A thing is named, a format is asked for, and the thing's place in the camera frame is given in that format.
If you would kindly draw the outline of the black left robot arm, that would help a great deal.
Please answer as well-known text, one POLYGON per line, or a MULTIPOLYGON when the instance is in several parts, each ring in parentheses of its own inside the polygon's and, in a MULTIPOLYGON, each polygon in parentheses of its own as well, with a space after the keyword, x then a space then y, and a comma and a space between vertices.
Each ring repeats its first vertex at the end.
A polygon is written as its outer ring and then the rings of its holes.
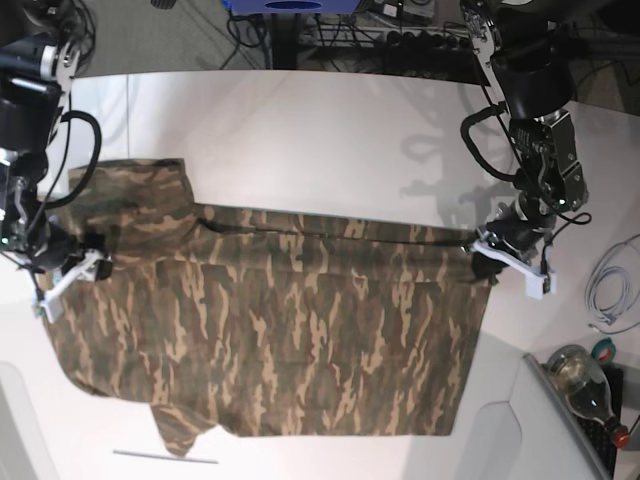
POLYGON ((476 163, 493 178, 517 191, 513 202, 480 226, 470 245, 478 280, 495 281, 506 267, 531 270, 541 254, 537 275, 542 291, 551 288, 549 249, 558 220, 585 225, 577 212, 588 201, 579 162, 575 128, 567 109, 577 94, 570 62, 596 53, 596 42, 570 32, 571 23, 597 14, 618 35, 639 33, 635 1, 463 1, 475 73, 488 105, 466 117, 461 138, 476 163), (509 174, 480 153, 471 129, 496 119, 514 153, 518 168, 509 174))

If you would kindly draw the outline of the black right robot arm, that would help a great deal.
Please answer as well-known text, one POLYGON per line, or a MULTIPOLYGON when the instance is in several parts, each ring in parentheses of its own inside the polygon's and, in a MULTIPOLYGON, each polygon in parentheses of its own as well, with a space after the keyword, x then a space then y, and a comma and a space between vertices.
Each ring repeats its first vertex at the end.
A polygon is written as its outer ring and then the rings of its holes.
POLYGON ((76 236, 47 217, 86 188, 98 164, 102 133, 90 114, 66 109, 79 62, 72 36, 37 33, 1 47, 1 251, 31 278, 52 273, 49 290, 35 289, 35 307, 49 322, 62 312, 61 297, 76 281, 109 277, 111 257, 102 235, 76 236), (46 149, 62 123, 86 122, 94 146, 83 177, 64 198, 38 197, 48 173, 46 149))

